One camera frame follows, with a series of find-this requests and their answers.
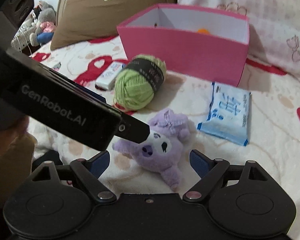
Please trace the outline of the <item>blue white wipes pack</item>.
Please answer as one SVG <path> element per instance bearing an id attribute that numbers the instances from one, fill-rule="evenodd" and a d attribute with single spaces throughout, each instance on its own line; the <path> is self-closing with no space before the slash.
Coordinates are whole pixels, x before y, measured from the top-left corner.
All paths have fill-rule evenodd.
<path id="1" fill-rule="evenodd" d="M 203 133 L 247 146 L 250 92 L 223 83 L 212 83 L 207 119 L 197 125 Z"/>

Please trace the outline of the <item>brown pillow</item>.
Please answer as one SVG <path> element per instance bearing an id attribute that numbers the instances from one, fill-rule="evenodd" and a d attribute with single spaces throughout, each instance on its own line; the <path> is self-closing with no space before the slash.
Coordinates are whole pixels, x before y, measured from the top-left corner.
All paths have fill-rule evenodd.
<path id="1" fill-rule="evenodd" d="M 158 3 L 177 0 L 59 0 L 50 49 L 117 35 L 117 26 Z"/>

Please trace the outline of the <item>green yarn ball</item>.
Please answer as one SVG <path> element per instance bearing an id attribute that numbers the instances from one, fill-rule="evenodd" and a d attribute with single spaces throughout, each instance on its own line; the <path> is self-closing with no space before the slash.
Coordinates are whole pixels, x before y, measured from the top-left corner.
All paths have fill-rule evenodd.
<path id="1" fill-rule="evenodd" d="M 166 77 L 166 63 L 152 55 L 139 54 L 119 73 L 114 86 L 115 107 L 123 112 L 146 107 Z"/>

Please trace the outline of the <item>grey plush toy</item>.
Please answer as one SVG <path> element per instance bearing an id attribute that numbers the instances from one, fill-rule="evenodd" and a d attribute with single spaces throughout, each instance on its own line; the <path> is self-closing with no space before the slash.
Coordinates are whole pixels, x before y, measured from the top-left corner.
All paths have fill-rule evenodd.
<path id="1" fill-rule="evenodd" d="M 45 1 L 39 1 L 29 17 L 22 23 L 11 47 L 22 51 L 26 47 L 37 47 L 50 42 L 56 28 L 56 11 Z"/>

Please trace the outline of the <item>purple plush toy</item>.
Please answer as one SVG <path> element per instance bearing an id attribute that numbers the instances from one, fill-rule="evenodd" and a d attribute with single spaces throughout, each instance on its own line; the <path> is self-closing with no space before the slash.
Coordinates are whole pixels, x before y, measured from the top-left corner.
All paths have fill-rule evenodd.
<path id="1" fill-rule="evenodd" d="M 161 175 L 172 191 L 181 182 L 178 163 L 184 144 L 190 138 L 189 119 L 185 114 L 176 114 L 166 108 L 159 111 L 148 122 L 150 134 L 140 143 L 120 139 L 113 144 L 113 150 L 132 158 L 138 165 Z"/>

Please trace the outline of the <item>small white carton box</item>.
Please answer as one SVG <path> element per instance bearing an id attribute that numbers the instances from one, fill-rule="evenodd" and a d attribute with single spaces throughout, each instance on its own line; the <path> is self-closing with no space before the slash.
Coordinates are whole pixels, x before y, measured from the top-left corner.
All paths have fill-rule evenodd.
<path id="1" fill-rule="evenodd" d="M 123 70 L 125 65 L 125 63 L 113 61 L 96 79 L 96 87 L 104 90 L 112 90 L 118 74 Z"/>

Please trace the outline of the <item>pink cardboard box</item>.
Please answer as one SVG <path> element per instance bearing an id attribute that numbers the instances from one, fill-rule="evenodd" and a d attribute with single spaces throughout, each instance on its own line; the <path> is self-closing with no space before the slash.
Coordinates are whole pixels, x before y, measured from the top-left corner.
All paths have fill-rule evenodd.
<path id="1" fill-rule="evenodd" d="M 199 34 L 200 28 L 211 34 Z M 165 61 L 168 70 L 237 86 L 249 48 L 247 16 L 219 9 L 156 4 L 117 26 L 129 60 L 139 54 Z"/>

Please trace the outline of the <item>red white patterned blanket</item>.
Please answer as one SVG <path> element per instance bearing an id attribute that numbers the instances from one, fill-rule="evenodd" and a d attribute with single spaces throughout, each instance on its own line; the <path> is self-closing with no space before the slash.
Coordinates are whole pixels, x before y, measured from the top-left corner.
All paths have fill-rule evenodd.
<path id="1" fill-rule="evenodd" d="M 120 38 L 108 42 L 81 42 L 50 51 L 50 43 L 33 52 L 33 59 L 76 79 L 88 64 L 101 68 L 106 61 L 126 59 Z M 300 82 L 293 76 L 270 65 L 258 64 L 248 58 L 239 87 L 251 92 L 249 113 L 249 144 L 239 146 L 198 131 L 197 124 L 206 119 L 211 101 L 211 82 L 168 71 L 166 80 L 154 99 L 134 117 L 147 122 L 165 108 L 188 116 L 191 137 L 179 162 L 183 177 L 180 195 L 194 185 L 199 177 L 189 164 L 189 152 L 197 149 L 211 159 L 223 158 L 231 164 L 257 161 L 296 204 L 296 219 L 289 236 L 300 239 Z M 46 150 L 59 153 L 64 164 L 77 158 L 90 159 L 98 151 L 69 139 L 36 120 L 28 130 L 37 139 L 34 157 Z M 171 193 L 162 178 L 148 172 L 135 161 L 109 147 L 110 165 L 100 181 L 117 196 L 120 193 Z"/>

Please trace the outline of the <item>pink white checkered pillow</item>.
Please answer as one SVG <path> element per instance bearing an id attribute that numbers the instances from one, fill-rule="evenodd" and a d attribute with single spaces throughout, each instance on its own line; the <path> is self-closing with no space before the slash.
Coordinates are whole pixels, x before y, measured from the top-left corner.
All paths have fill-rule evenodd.
<path id="1" fill-rule="evenodd" d="M 248 54 L 300 80 L 300 0 L 178 0 L 247 16 Z"/>

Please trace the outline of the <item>orange ball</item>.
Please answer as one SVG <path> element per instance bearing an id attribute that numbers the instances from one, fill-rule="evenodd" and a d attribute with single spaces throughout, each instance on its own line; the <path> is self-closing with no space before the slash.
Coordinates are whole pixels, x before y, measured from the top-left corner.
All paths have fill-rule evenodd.
<path id="1" fill-rule="evenodd" d="M 205 28 L 200 28 L 200 29 L 198 29 L 197 30 L 197 33 L 199 33 L 199 34 L 205 34 L 205 35 L 210 35 L 211 33 L 207 30 L 207 29 L 205 29 Z"/>

